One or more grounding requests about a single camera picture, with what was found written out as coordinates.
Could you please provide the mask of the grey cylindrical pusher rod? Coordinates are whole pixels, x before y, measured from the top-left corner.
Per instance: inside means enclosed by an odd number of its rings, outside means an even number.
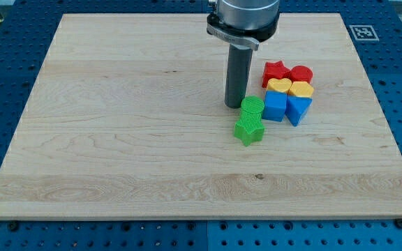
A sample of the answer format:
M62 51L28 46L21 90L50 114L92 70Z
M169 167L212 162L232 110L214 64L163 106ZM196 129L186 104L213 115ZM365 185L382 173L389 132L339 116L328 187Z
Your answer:
M245 98L253 50L230 44L225 83L225 105L240 108Z

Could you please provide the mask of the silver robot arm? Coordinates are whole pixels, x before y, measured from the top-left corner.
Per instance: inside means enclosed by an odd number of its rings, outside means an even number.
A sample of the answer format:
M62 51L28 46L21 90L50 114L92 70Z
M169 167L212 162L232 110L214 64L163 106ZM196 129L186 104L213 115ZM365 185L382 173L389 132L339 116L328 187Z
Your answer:
M229 43L225 105L239 108L245 97L253 52L276 32L279 0L215 0L207 33Z

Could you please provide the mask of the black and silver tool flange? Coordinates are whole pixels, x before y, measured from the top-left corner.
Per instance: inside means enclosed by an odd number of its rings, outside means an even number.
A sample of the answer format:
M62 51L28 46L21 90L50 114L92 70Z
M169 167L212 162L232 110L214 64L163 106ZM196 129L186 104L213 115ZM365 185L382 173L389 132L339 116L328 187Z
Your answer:
M275 34L279 16L278 13L274 21L266 26L254 30L244 30L226 25L216 14L210 13L207 16L207 33L227 43L241 45L257 51L260 43L270 39Z

